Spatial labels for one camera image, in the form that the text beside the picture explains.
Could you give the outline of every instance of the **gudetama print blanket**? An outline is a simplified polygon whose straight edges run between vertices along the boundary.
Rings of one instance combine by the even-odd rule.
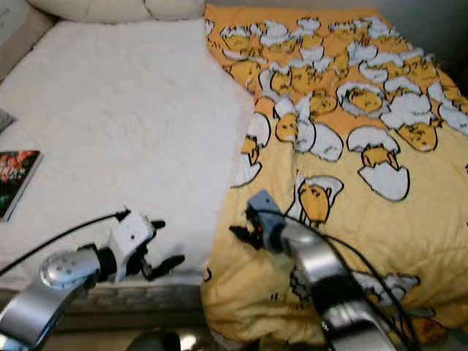
[[[468,321],[468,99],[372,10],[215,7],[211,54],[254,111],[202,283],[206,319],[229,340],[322,342],[293,263],[228,229],[266,189],[281,211],[362,252],[422,342]],[[383,309],[382,286],[339,247]],[[396,323],[391,307],[385,309]]]

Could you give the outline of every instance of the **wall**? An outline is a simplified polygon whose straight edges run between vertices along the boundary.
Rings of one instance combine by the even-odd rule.
[[[52,25],[25,0],[0,0],[0,82]]]
[[[208,0],[225,6],[295,7],[338,10],[371,7],[379,10],[415,46],[435,53],[456,77],[468,62],[468,0]]]

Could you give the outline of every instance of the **floor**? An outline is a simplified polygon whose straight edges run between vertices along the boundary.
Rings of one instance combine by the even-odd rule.
[[[181,339],[181,349],[191,351],[222,351],[216,345],[207,328],[176,328],[171,329],[178,333]],[[125,351],[132,341],[144,333],[144,330],[122,330],[109,332],[90,332],[90,333],[56,333],[51,336],[48,343],[44,346],[44,351]],[[285,350],[323,350],[313,347],[290,347]],[[260,347],[262,351],[278,351],[278,345],[271,348],[269,345]],[[451,333],[448,340],[441,345],[425,347],[424,351],[467,351],[468,337]]]

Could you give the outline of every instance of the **cartoon egg yolk character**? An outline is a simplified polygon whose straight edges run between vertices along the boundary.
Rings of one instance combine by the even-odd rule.
[[[295,47],[295,40],[288,39],[279,44],[273,44],[268,49],[272,53],[292,53]]]
[[[275,134],[279,140],[294,143],[298,138],[298,115],[288,113],[276,124]]]
[[[258,77],[260,73],[260,65],[253,61],[241,61],[232,66],[224,67],[224,70],[234,78],[236,82],[247,87],[252,81]]]
[[[256,137],[250,137],[248,135],[246,136],[241,147],[241,154],[249,155],[250,165],[253,165],[255,162],[257,162],[260,152]]]
[[[311,227],[318,227],[327,220],[330,213],[331,189],[323,189],[318,185],[307,185],[303,182],[298,190],[302,210],[299,219],[305,222],[309,219]]]
[[[342,40],[353,39],[356,34],[356,28],[353,26],[339,26],[333,30],[333,33]]]
[[[292,79],[291,70],[287,74],[275,72],[271,78],[271,88],[278,94],[287,94],[291,88]]]
[[[333,68],[335,75],[339,79],[345,79],[346,76],[348,75],[348,72],[349,72],[348,62],[349,62],[348,55],[345,53],[338,55],[333,60],[331,67]]]
[[[426,80],[437,76],[436,67],[420,56],[407,60],[406,64],[409,66],[409,73],[419,79]]]
[[[395,170],[398,170],[399,168],[395,152],[385,149],[383,145],[375,147],[367,146],[361,154],[361,159],[364,166],[372,168],[384,162],[387,162]]]
[[[310,118],[314,116],[323,115],[329,113],[336,108],[338,102],[335,97],[327,96],[325,90],[318,89],[314,91],[311,98],[309,99],[309,112]]]
[[[257,28],[260,30],[260,33],[262,34],[265,34],[266,31],[268,30],[266,23],[259,22],[259,23],[256,23],[255,25],[257,26]]]
[[[401,97],[405,94],[414,94],[415,92],[409,88],[398,88],[395,91],[387,93],[387,99],[392,102],[396,97]]]
[[[398,67],[393,62],[386,62],[381,64],[379,68],[386,69],[390,79],[399,77],[401,75],[407,75],[410,72],[410,68],[408,66]]]
[[[235,51],[236,53],[240,53],[243,50],[247,50],[249,48],[249,38],[243,37],[241,35],[232,35],[231,37],[223,36],[222,39],[224,43],[231,51]]]
[[[423,345],[442,340],[447,336],[447,329],[429,318],[413,317],[411,321]],[[411,335],[406,323],[403,325],[403,330],[407,335]]]
[[[363,46],[369,45],[371,38],[367,32],[367,27],[356,28],[354,34],[354,40],[362,44]]]
[[[249,48],[241,50],[241,55],[246,57],[263,57],[263,46],[252,41]]]
[[[379,110],[383,104],[377,94],[367,89],[353,88],[350,90],[349,98],[351,103],[369,113]]]
[[[401,126],[397,133],[418,151],[427,152],[437,146],[437,132],[440,121],[436,120],[431,125],[416,123],[411,126]]]
[[[291,86],[298,93],[307,95],[314,88],[314,84],[322,80],[322,75],[310,66],[291,67]]]
[[[302,36],[301,48],[303,49],[312,49],[316,46],[320,46],[323,42],[323,38],[318,34],[305,34]]]
[[[449,99],[455,107],[468,113],[468,99],[461,95],[456,86],[444,86],[442,90],[444,91],[445,97]]]
[[[381,44],[386,44],[386,45],[396,45],[401,42],[400,38],[395,37],[393,35],[381,35],[378,38],[378,40]]]

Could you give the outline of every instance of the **pillow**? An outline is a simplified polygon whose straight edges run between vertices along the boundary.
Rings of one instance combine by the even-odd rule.
[[[15,117],[0,108],[0,133],[15,121]]]
[[[52,26],[25,0],[0,1],[0,82]]]
[[[121,23],[198,18],[204,0],[29,0],[54,15],[78,22]]]

